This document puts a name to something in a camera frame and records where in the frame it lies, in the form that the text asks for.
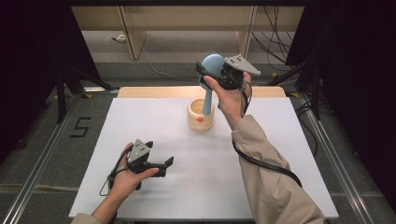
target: beige jacket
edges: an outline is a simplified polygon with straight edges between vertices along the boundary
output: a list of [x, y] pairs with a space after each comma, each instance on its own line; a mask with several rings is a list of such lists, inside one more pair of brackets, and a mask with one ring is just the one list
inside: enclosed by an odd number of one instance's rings
[[[236, 147], [248, 156], [290, 169], [289, 163], [267, 141], [262, 127], [250, 115], [240, 119], [232, 132]], [[286, 175], [239, 159], [251, 212], [258, 224], [323, 224], [324, 216], [306, 192]], [[73, 224], [100, 222], [78, 214]]]

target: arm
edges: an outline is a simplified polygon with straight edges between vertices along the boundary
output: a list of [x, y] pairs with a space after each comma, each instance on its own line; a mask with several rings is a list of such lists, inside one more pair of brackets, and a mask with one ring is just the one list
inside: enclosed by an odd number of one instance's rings
[[[250, 76], [244, 74], [250, 82]], [[216, 80], [204, 77], [219, 97], [219, 108], [233, 130], [236, 147], [259, 161], [290, 169], [289, 163], [267, 141], [260, 124], [251, 117], [241, 117], [239, 90], [226, 91]], [[323, 215], [312, 199], [286, 175], [261, 168], [240, 158], [247, 199], [256, 223], [323, 223]]]
[[[132, 143], [128, 144], [124, 150], [130, 147]], [[122, 158], [120, 166], [126, 166], [126, 156]], [[125, 199], [128, 198], [136, 186], [146, 178], [149, 178], [158, 172], [158, 168], [151, 168], [147, 171], [134, 174], [130, 170], [125, 170], [116, 175], [114, 180], [113, 188], [107, 194], [105, 199], [101, 204], [95, 209], [91, 216], [78, 214], [73, 220], [72, 224], [78, 223], [108, 223], [114, 215], [116, 215], [117, 210], [120, 208]]]

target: white tabletop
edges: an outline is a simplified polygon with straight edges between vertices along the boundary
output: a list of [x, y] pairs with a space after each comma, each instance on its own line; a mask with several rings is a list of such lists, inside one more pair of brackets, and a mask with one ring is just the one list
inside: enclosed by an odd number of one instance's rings
[[[108, 111], [87, 172], [69, 214], [90, 214], [104, 199], [99, 191], [129, 142], [153, 141], [148, 161], [174, 164], [166, 177], [143, 181], [121, 206], [118, 218], [133, 220], [252, 219], [231, 130], [216, 108], [215, 124], [206, 133], [187, 123], [190, 98], [117, 98]], [[289, 161], [304, 189], [326, 218], [338, 214], [305, 140], [289, 98], [254, 98], [247, 111], [269, 141]]]

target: person's right hand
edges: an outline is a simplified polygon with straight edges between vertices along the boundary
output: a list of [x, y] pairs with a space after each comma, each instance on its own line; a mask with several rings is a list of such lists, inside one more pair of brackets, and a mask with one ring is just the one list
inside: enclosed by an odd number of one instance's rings
[[[245, 101], [242, 100], [240, 90], [227, 91], [224, 90], [220, 84], [210, 76], [204, 76], [206, 84], [218, 95], [219, 97], [219, 109], [227, 119], [230, 128], [236, 126], [238, 121], [242, 118], [241, 116], [241, 104], [242, 108], [245, 108]], [[244, 80], [248, 83], [251, 81], [251, 76], [248, 73], [244, 73]], [[251, 89], [247, 88], [245, 91], [247, 98], [251, 94]]]

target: hand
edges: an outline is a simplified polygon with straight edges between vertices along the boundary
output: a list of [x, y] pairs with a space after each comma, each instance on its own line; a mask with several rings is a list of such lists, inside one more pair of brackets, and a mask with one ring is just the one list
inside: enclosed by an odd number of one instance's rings
[[[125, 151], [128, 147], [131, 147], [132, 145], [133, 143], [129, 143], [123, 151]], [[124, 157], [122, 158], [120, 162], [120, 166], [126, 167], [127, 166], [126, 160], [127, 160], [127, 154], [125, 154]], [[134, 174], [130, 170], [119, 172], [116, 175], [109, 196], [111, 197], [114, 196], [125, 200], [132, 192], [134, 192], [136, 186], [140, 182], [142, 182], [142, 180], [154, 176], [155, 174], [158, 173], [158, 171], [159, 171], [158, 168], [151, 168], [140, 174]]]
[[[224, 90], [220, 84], [210, 76], [204, 76], [204, 80], [206, 84], [218, 95], [219, 109], [227, 119], [230, 128], [233, 130], [238, 121], [242, 118], [241, 104], [243, 104], [242, 108], [245, 108], [246, 103], [245, 101], [242, 102], [240, 90]], [[246, 72], [244, 73], [244, 80], [248, 83], [251, 81], [251, 76]], [[245, 93], [247, 94], [247, 98], [249, 98], [251, 94], [251, 88], [247, 88]]]
[[[122, 158], [120, 166], [126, 166], [126, 155]], [[117, 210], [128, 196], [134, 192], [136, 186], [144, 179], [154, 176], [159, 171], [158, 168], [151, 168], [147, 171], [134, 174], [129, 169], [121, 171], [116, 175], [113, 188], [102, 201], [102, 203], [93, 211], [92, 216], [102, 223], [108, 223], [117, 213]]]

